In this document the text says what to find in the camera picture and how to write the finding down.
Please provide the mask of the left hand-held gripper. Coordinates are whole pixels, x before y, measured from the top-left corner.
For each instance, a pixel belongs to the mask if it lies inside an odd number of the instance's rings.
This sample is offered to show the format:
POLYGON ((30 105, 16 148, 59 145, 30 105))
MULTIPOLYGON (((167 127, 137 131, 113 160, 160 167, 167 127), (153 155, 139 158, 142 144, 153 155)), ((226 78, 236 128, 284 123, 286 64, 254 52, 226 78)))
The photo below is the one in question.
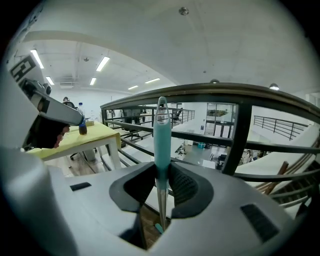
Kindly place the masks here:
POLYGON ((41 148, 40 110, 48 100, 46 117, 68 125, 80 125, 84 116, 51 97, 52 87, 42 74, 40 64, 29 53, 9 67, 0 65, 0 145, 7 148, 41 148))

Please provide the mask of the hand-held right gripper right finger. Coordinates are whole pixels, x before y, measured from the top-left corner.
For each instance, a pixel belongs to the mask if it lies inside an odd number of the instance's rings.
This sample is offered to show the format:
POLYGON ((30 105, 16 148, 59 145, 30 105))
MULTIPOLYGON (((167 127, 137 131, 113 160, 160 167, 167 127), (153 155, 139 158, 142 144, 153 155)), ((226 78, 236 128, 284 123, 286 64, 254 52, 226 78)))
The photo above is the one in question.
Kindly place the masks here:
POLYGON ((297 229, 274 200, 233 176, 173 163, 170 182, 183 199, 152 256, 271 256, 297 229))

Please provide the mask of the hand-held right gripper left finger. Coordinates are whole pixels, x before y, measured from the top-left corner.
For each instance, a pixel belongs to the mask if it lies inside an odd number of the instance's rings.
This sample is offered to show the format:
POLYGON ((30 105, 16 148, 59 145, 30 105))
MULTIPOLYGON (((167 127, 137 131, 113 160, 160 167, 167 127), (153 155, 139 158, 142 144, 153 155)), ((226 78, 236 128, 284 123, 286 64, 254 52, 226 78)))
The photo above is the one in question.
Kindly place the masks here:
POLYGON ((151 192, 154 165, 65 177, 48 167, 55 212, 47 245, 53 256, 156 256, 147 248, 140 210, 151 192))

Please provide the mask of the person's left hand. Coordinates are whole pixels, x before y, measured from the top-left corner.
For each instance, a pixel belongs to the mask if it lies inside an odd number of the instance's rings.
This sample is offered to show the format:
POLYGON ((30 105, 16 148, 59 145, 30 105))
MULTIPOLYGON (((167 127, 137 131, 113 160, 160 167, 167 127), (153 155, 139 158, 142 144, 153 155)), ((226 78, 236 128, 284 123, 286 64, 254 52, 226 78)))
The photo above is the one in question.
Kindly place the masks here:
POLYGON ((69 128, 68 124, 41 118, 36 131, 36 147, 40 149, 57 148, 69 128))

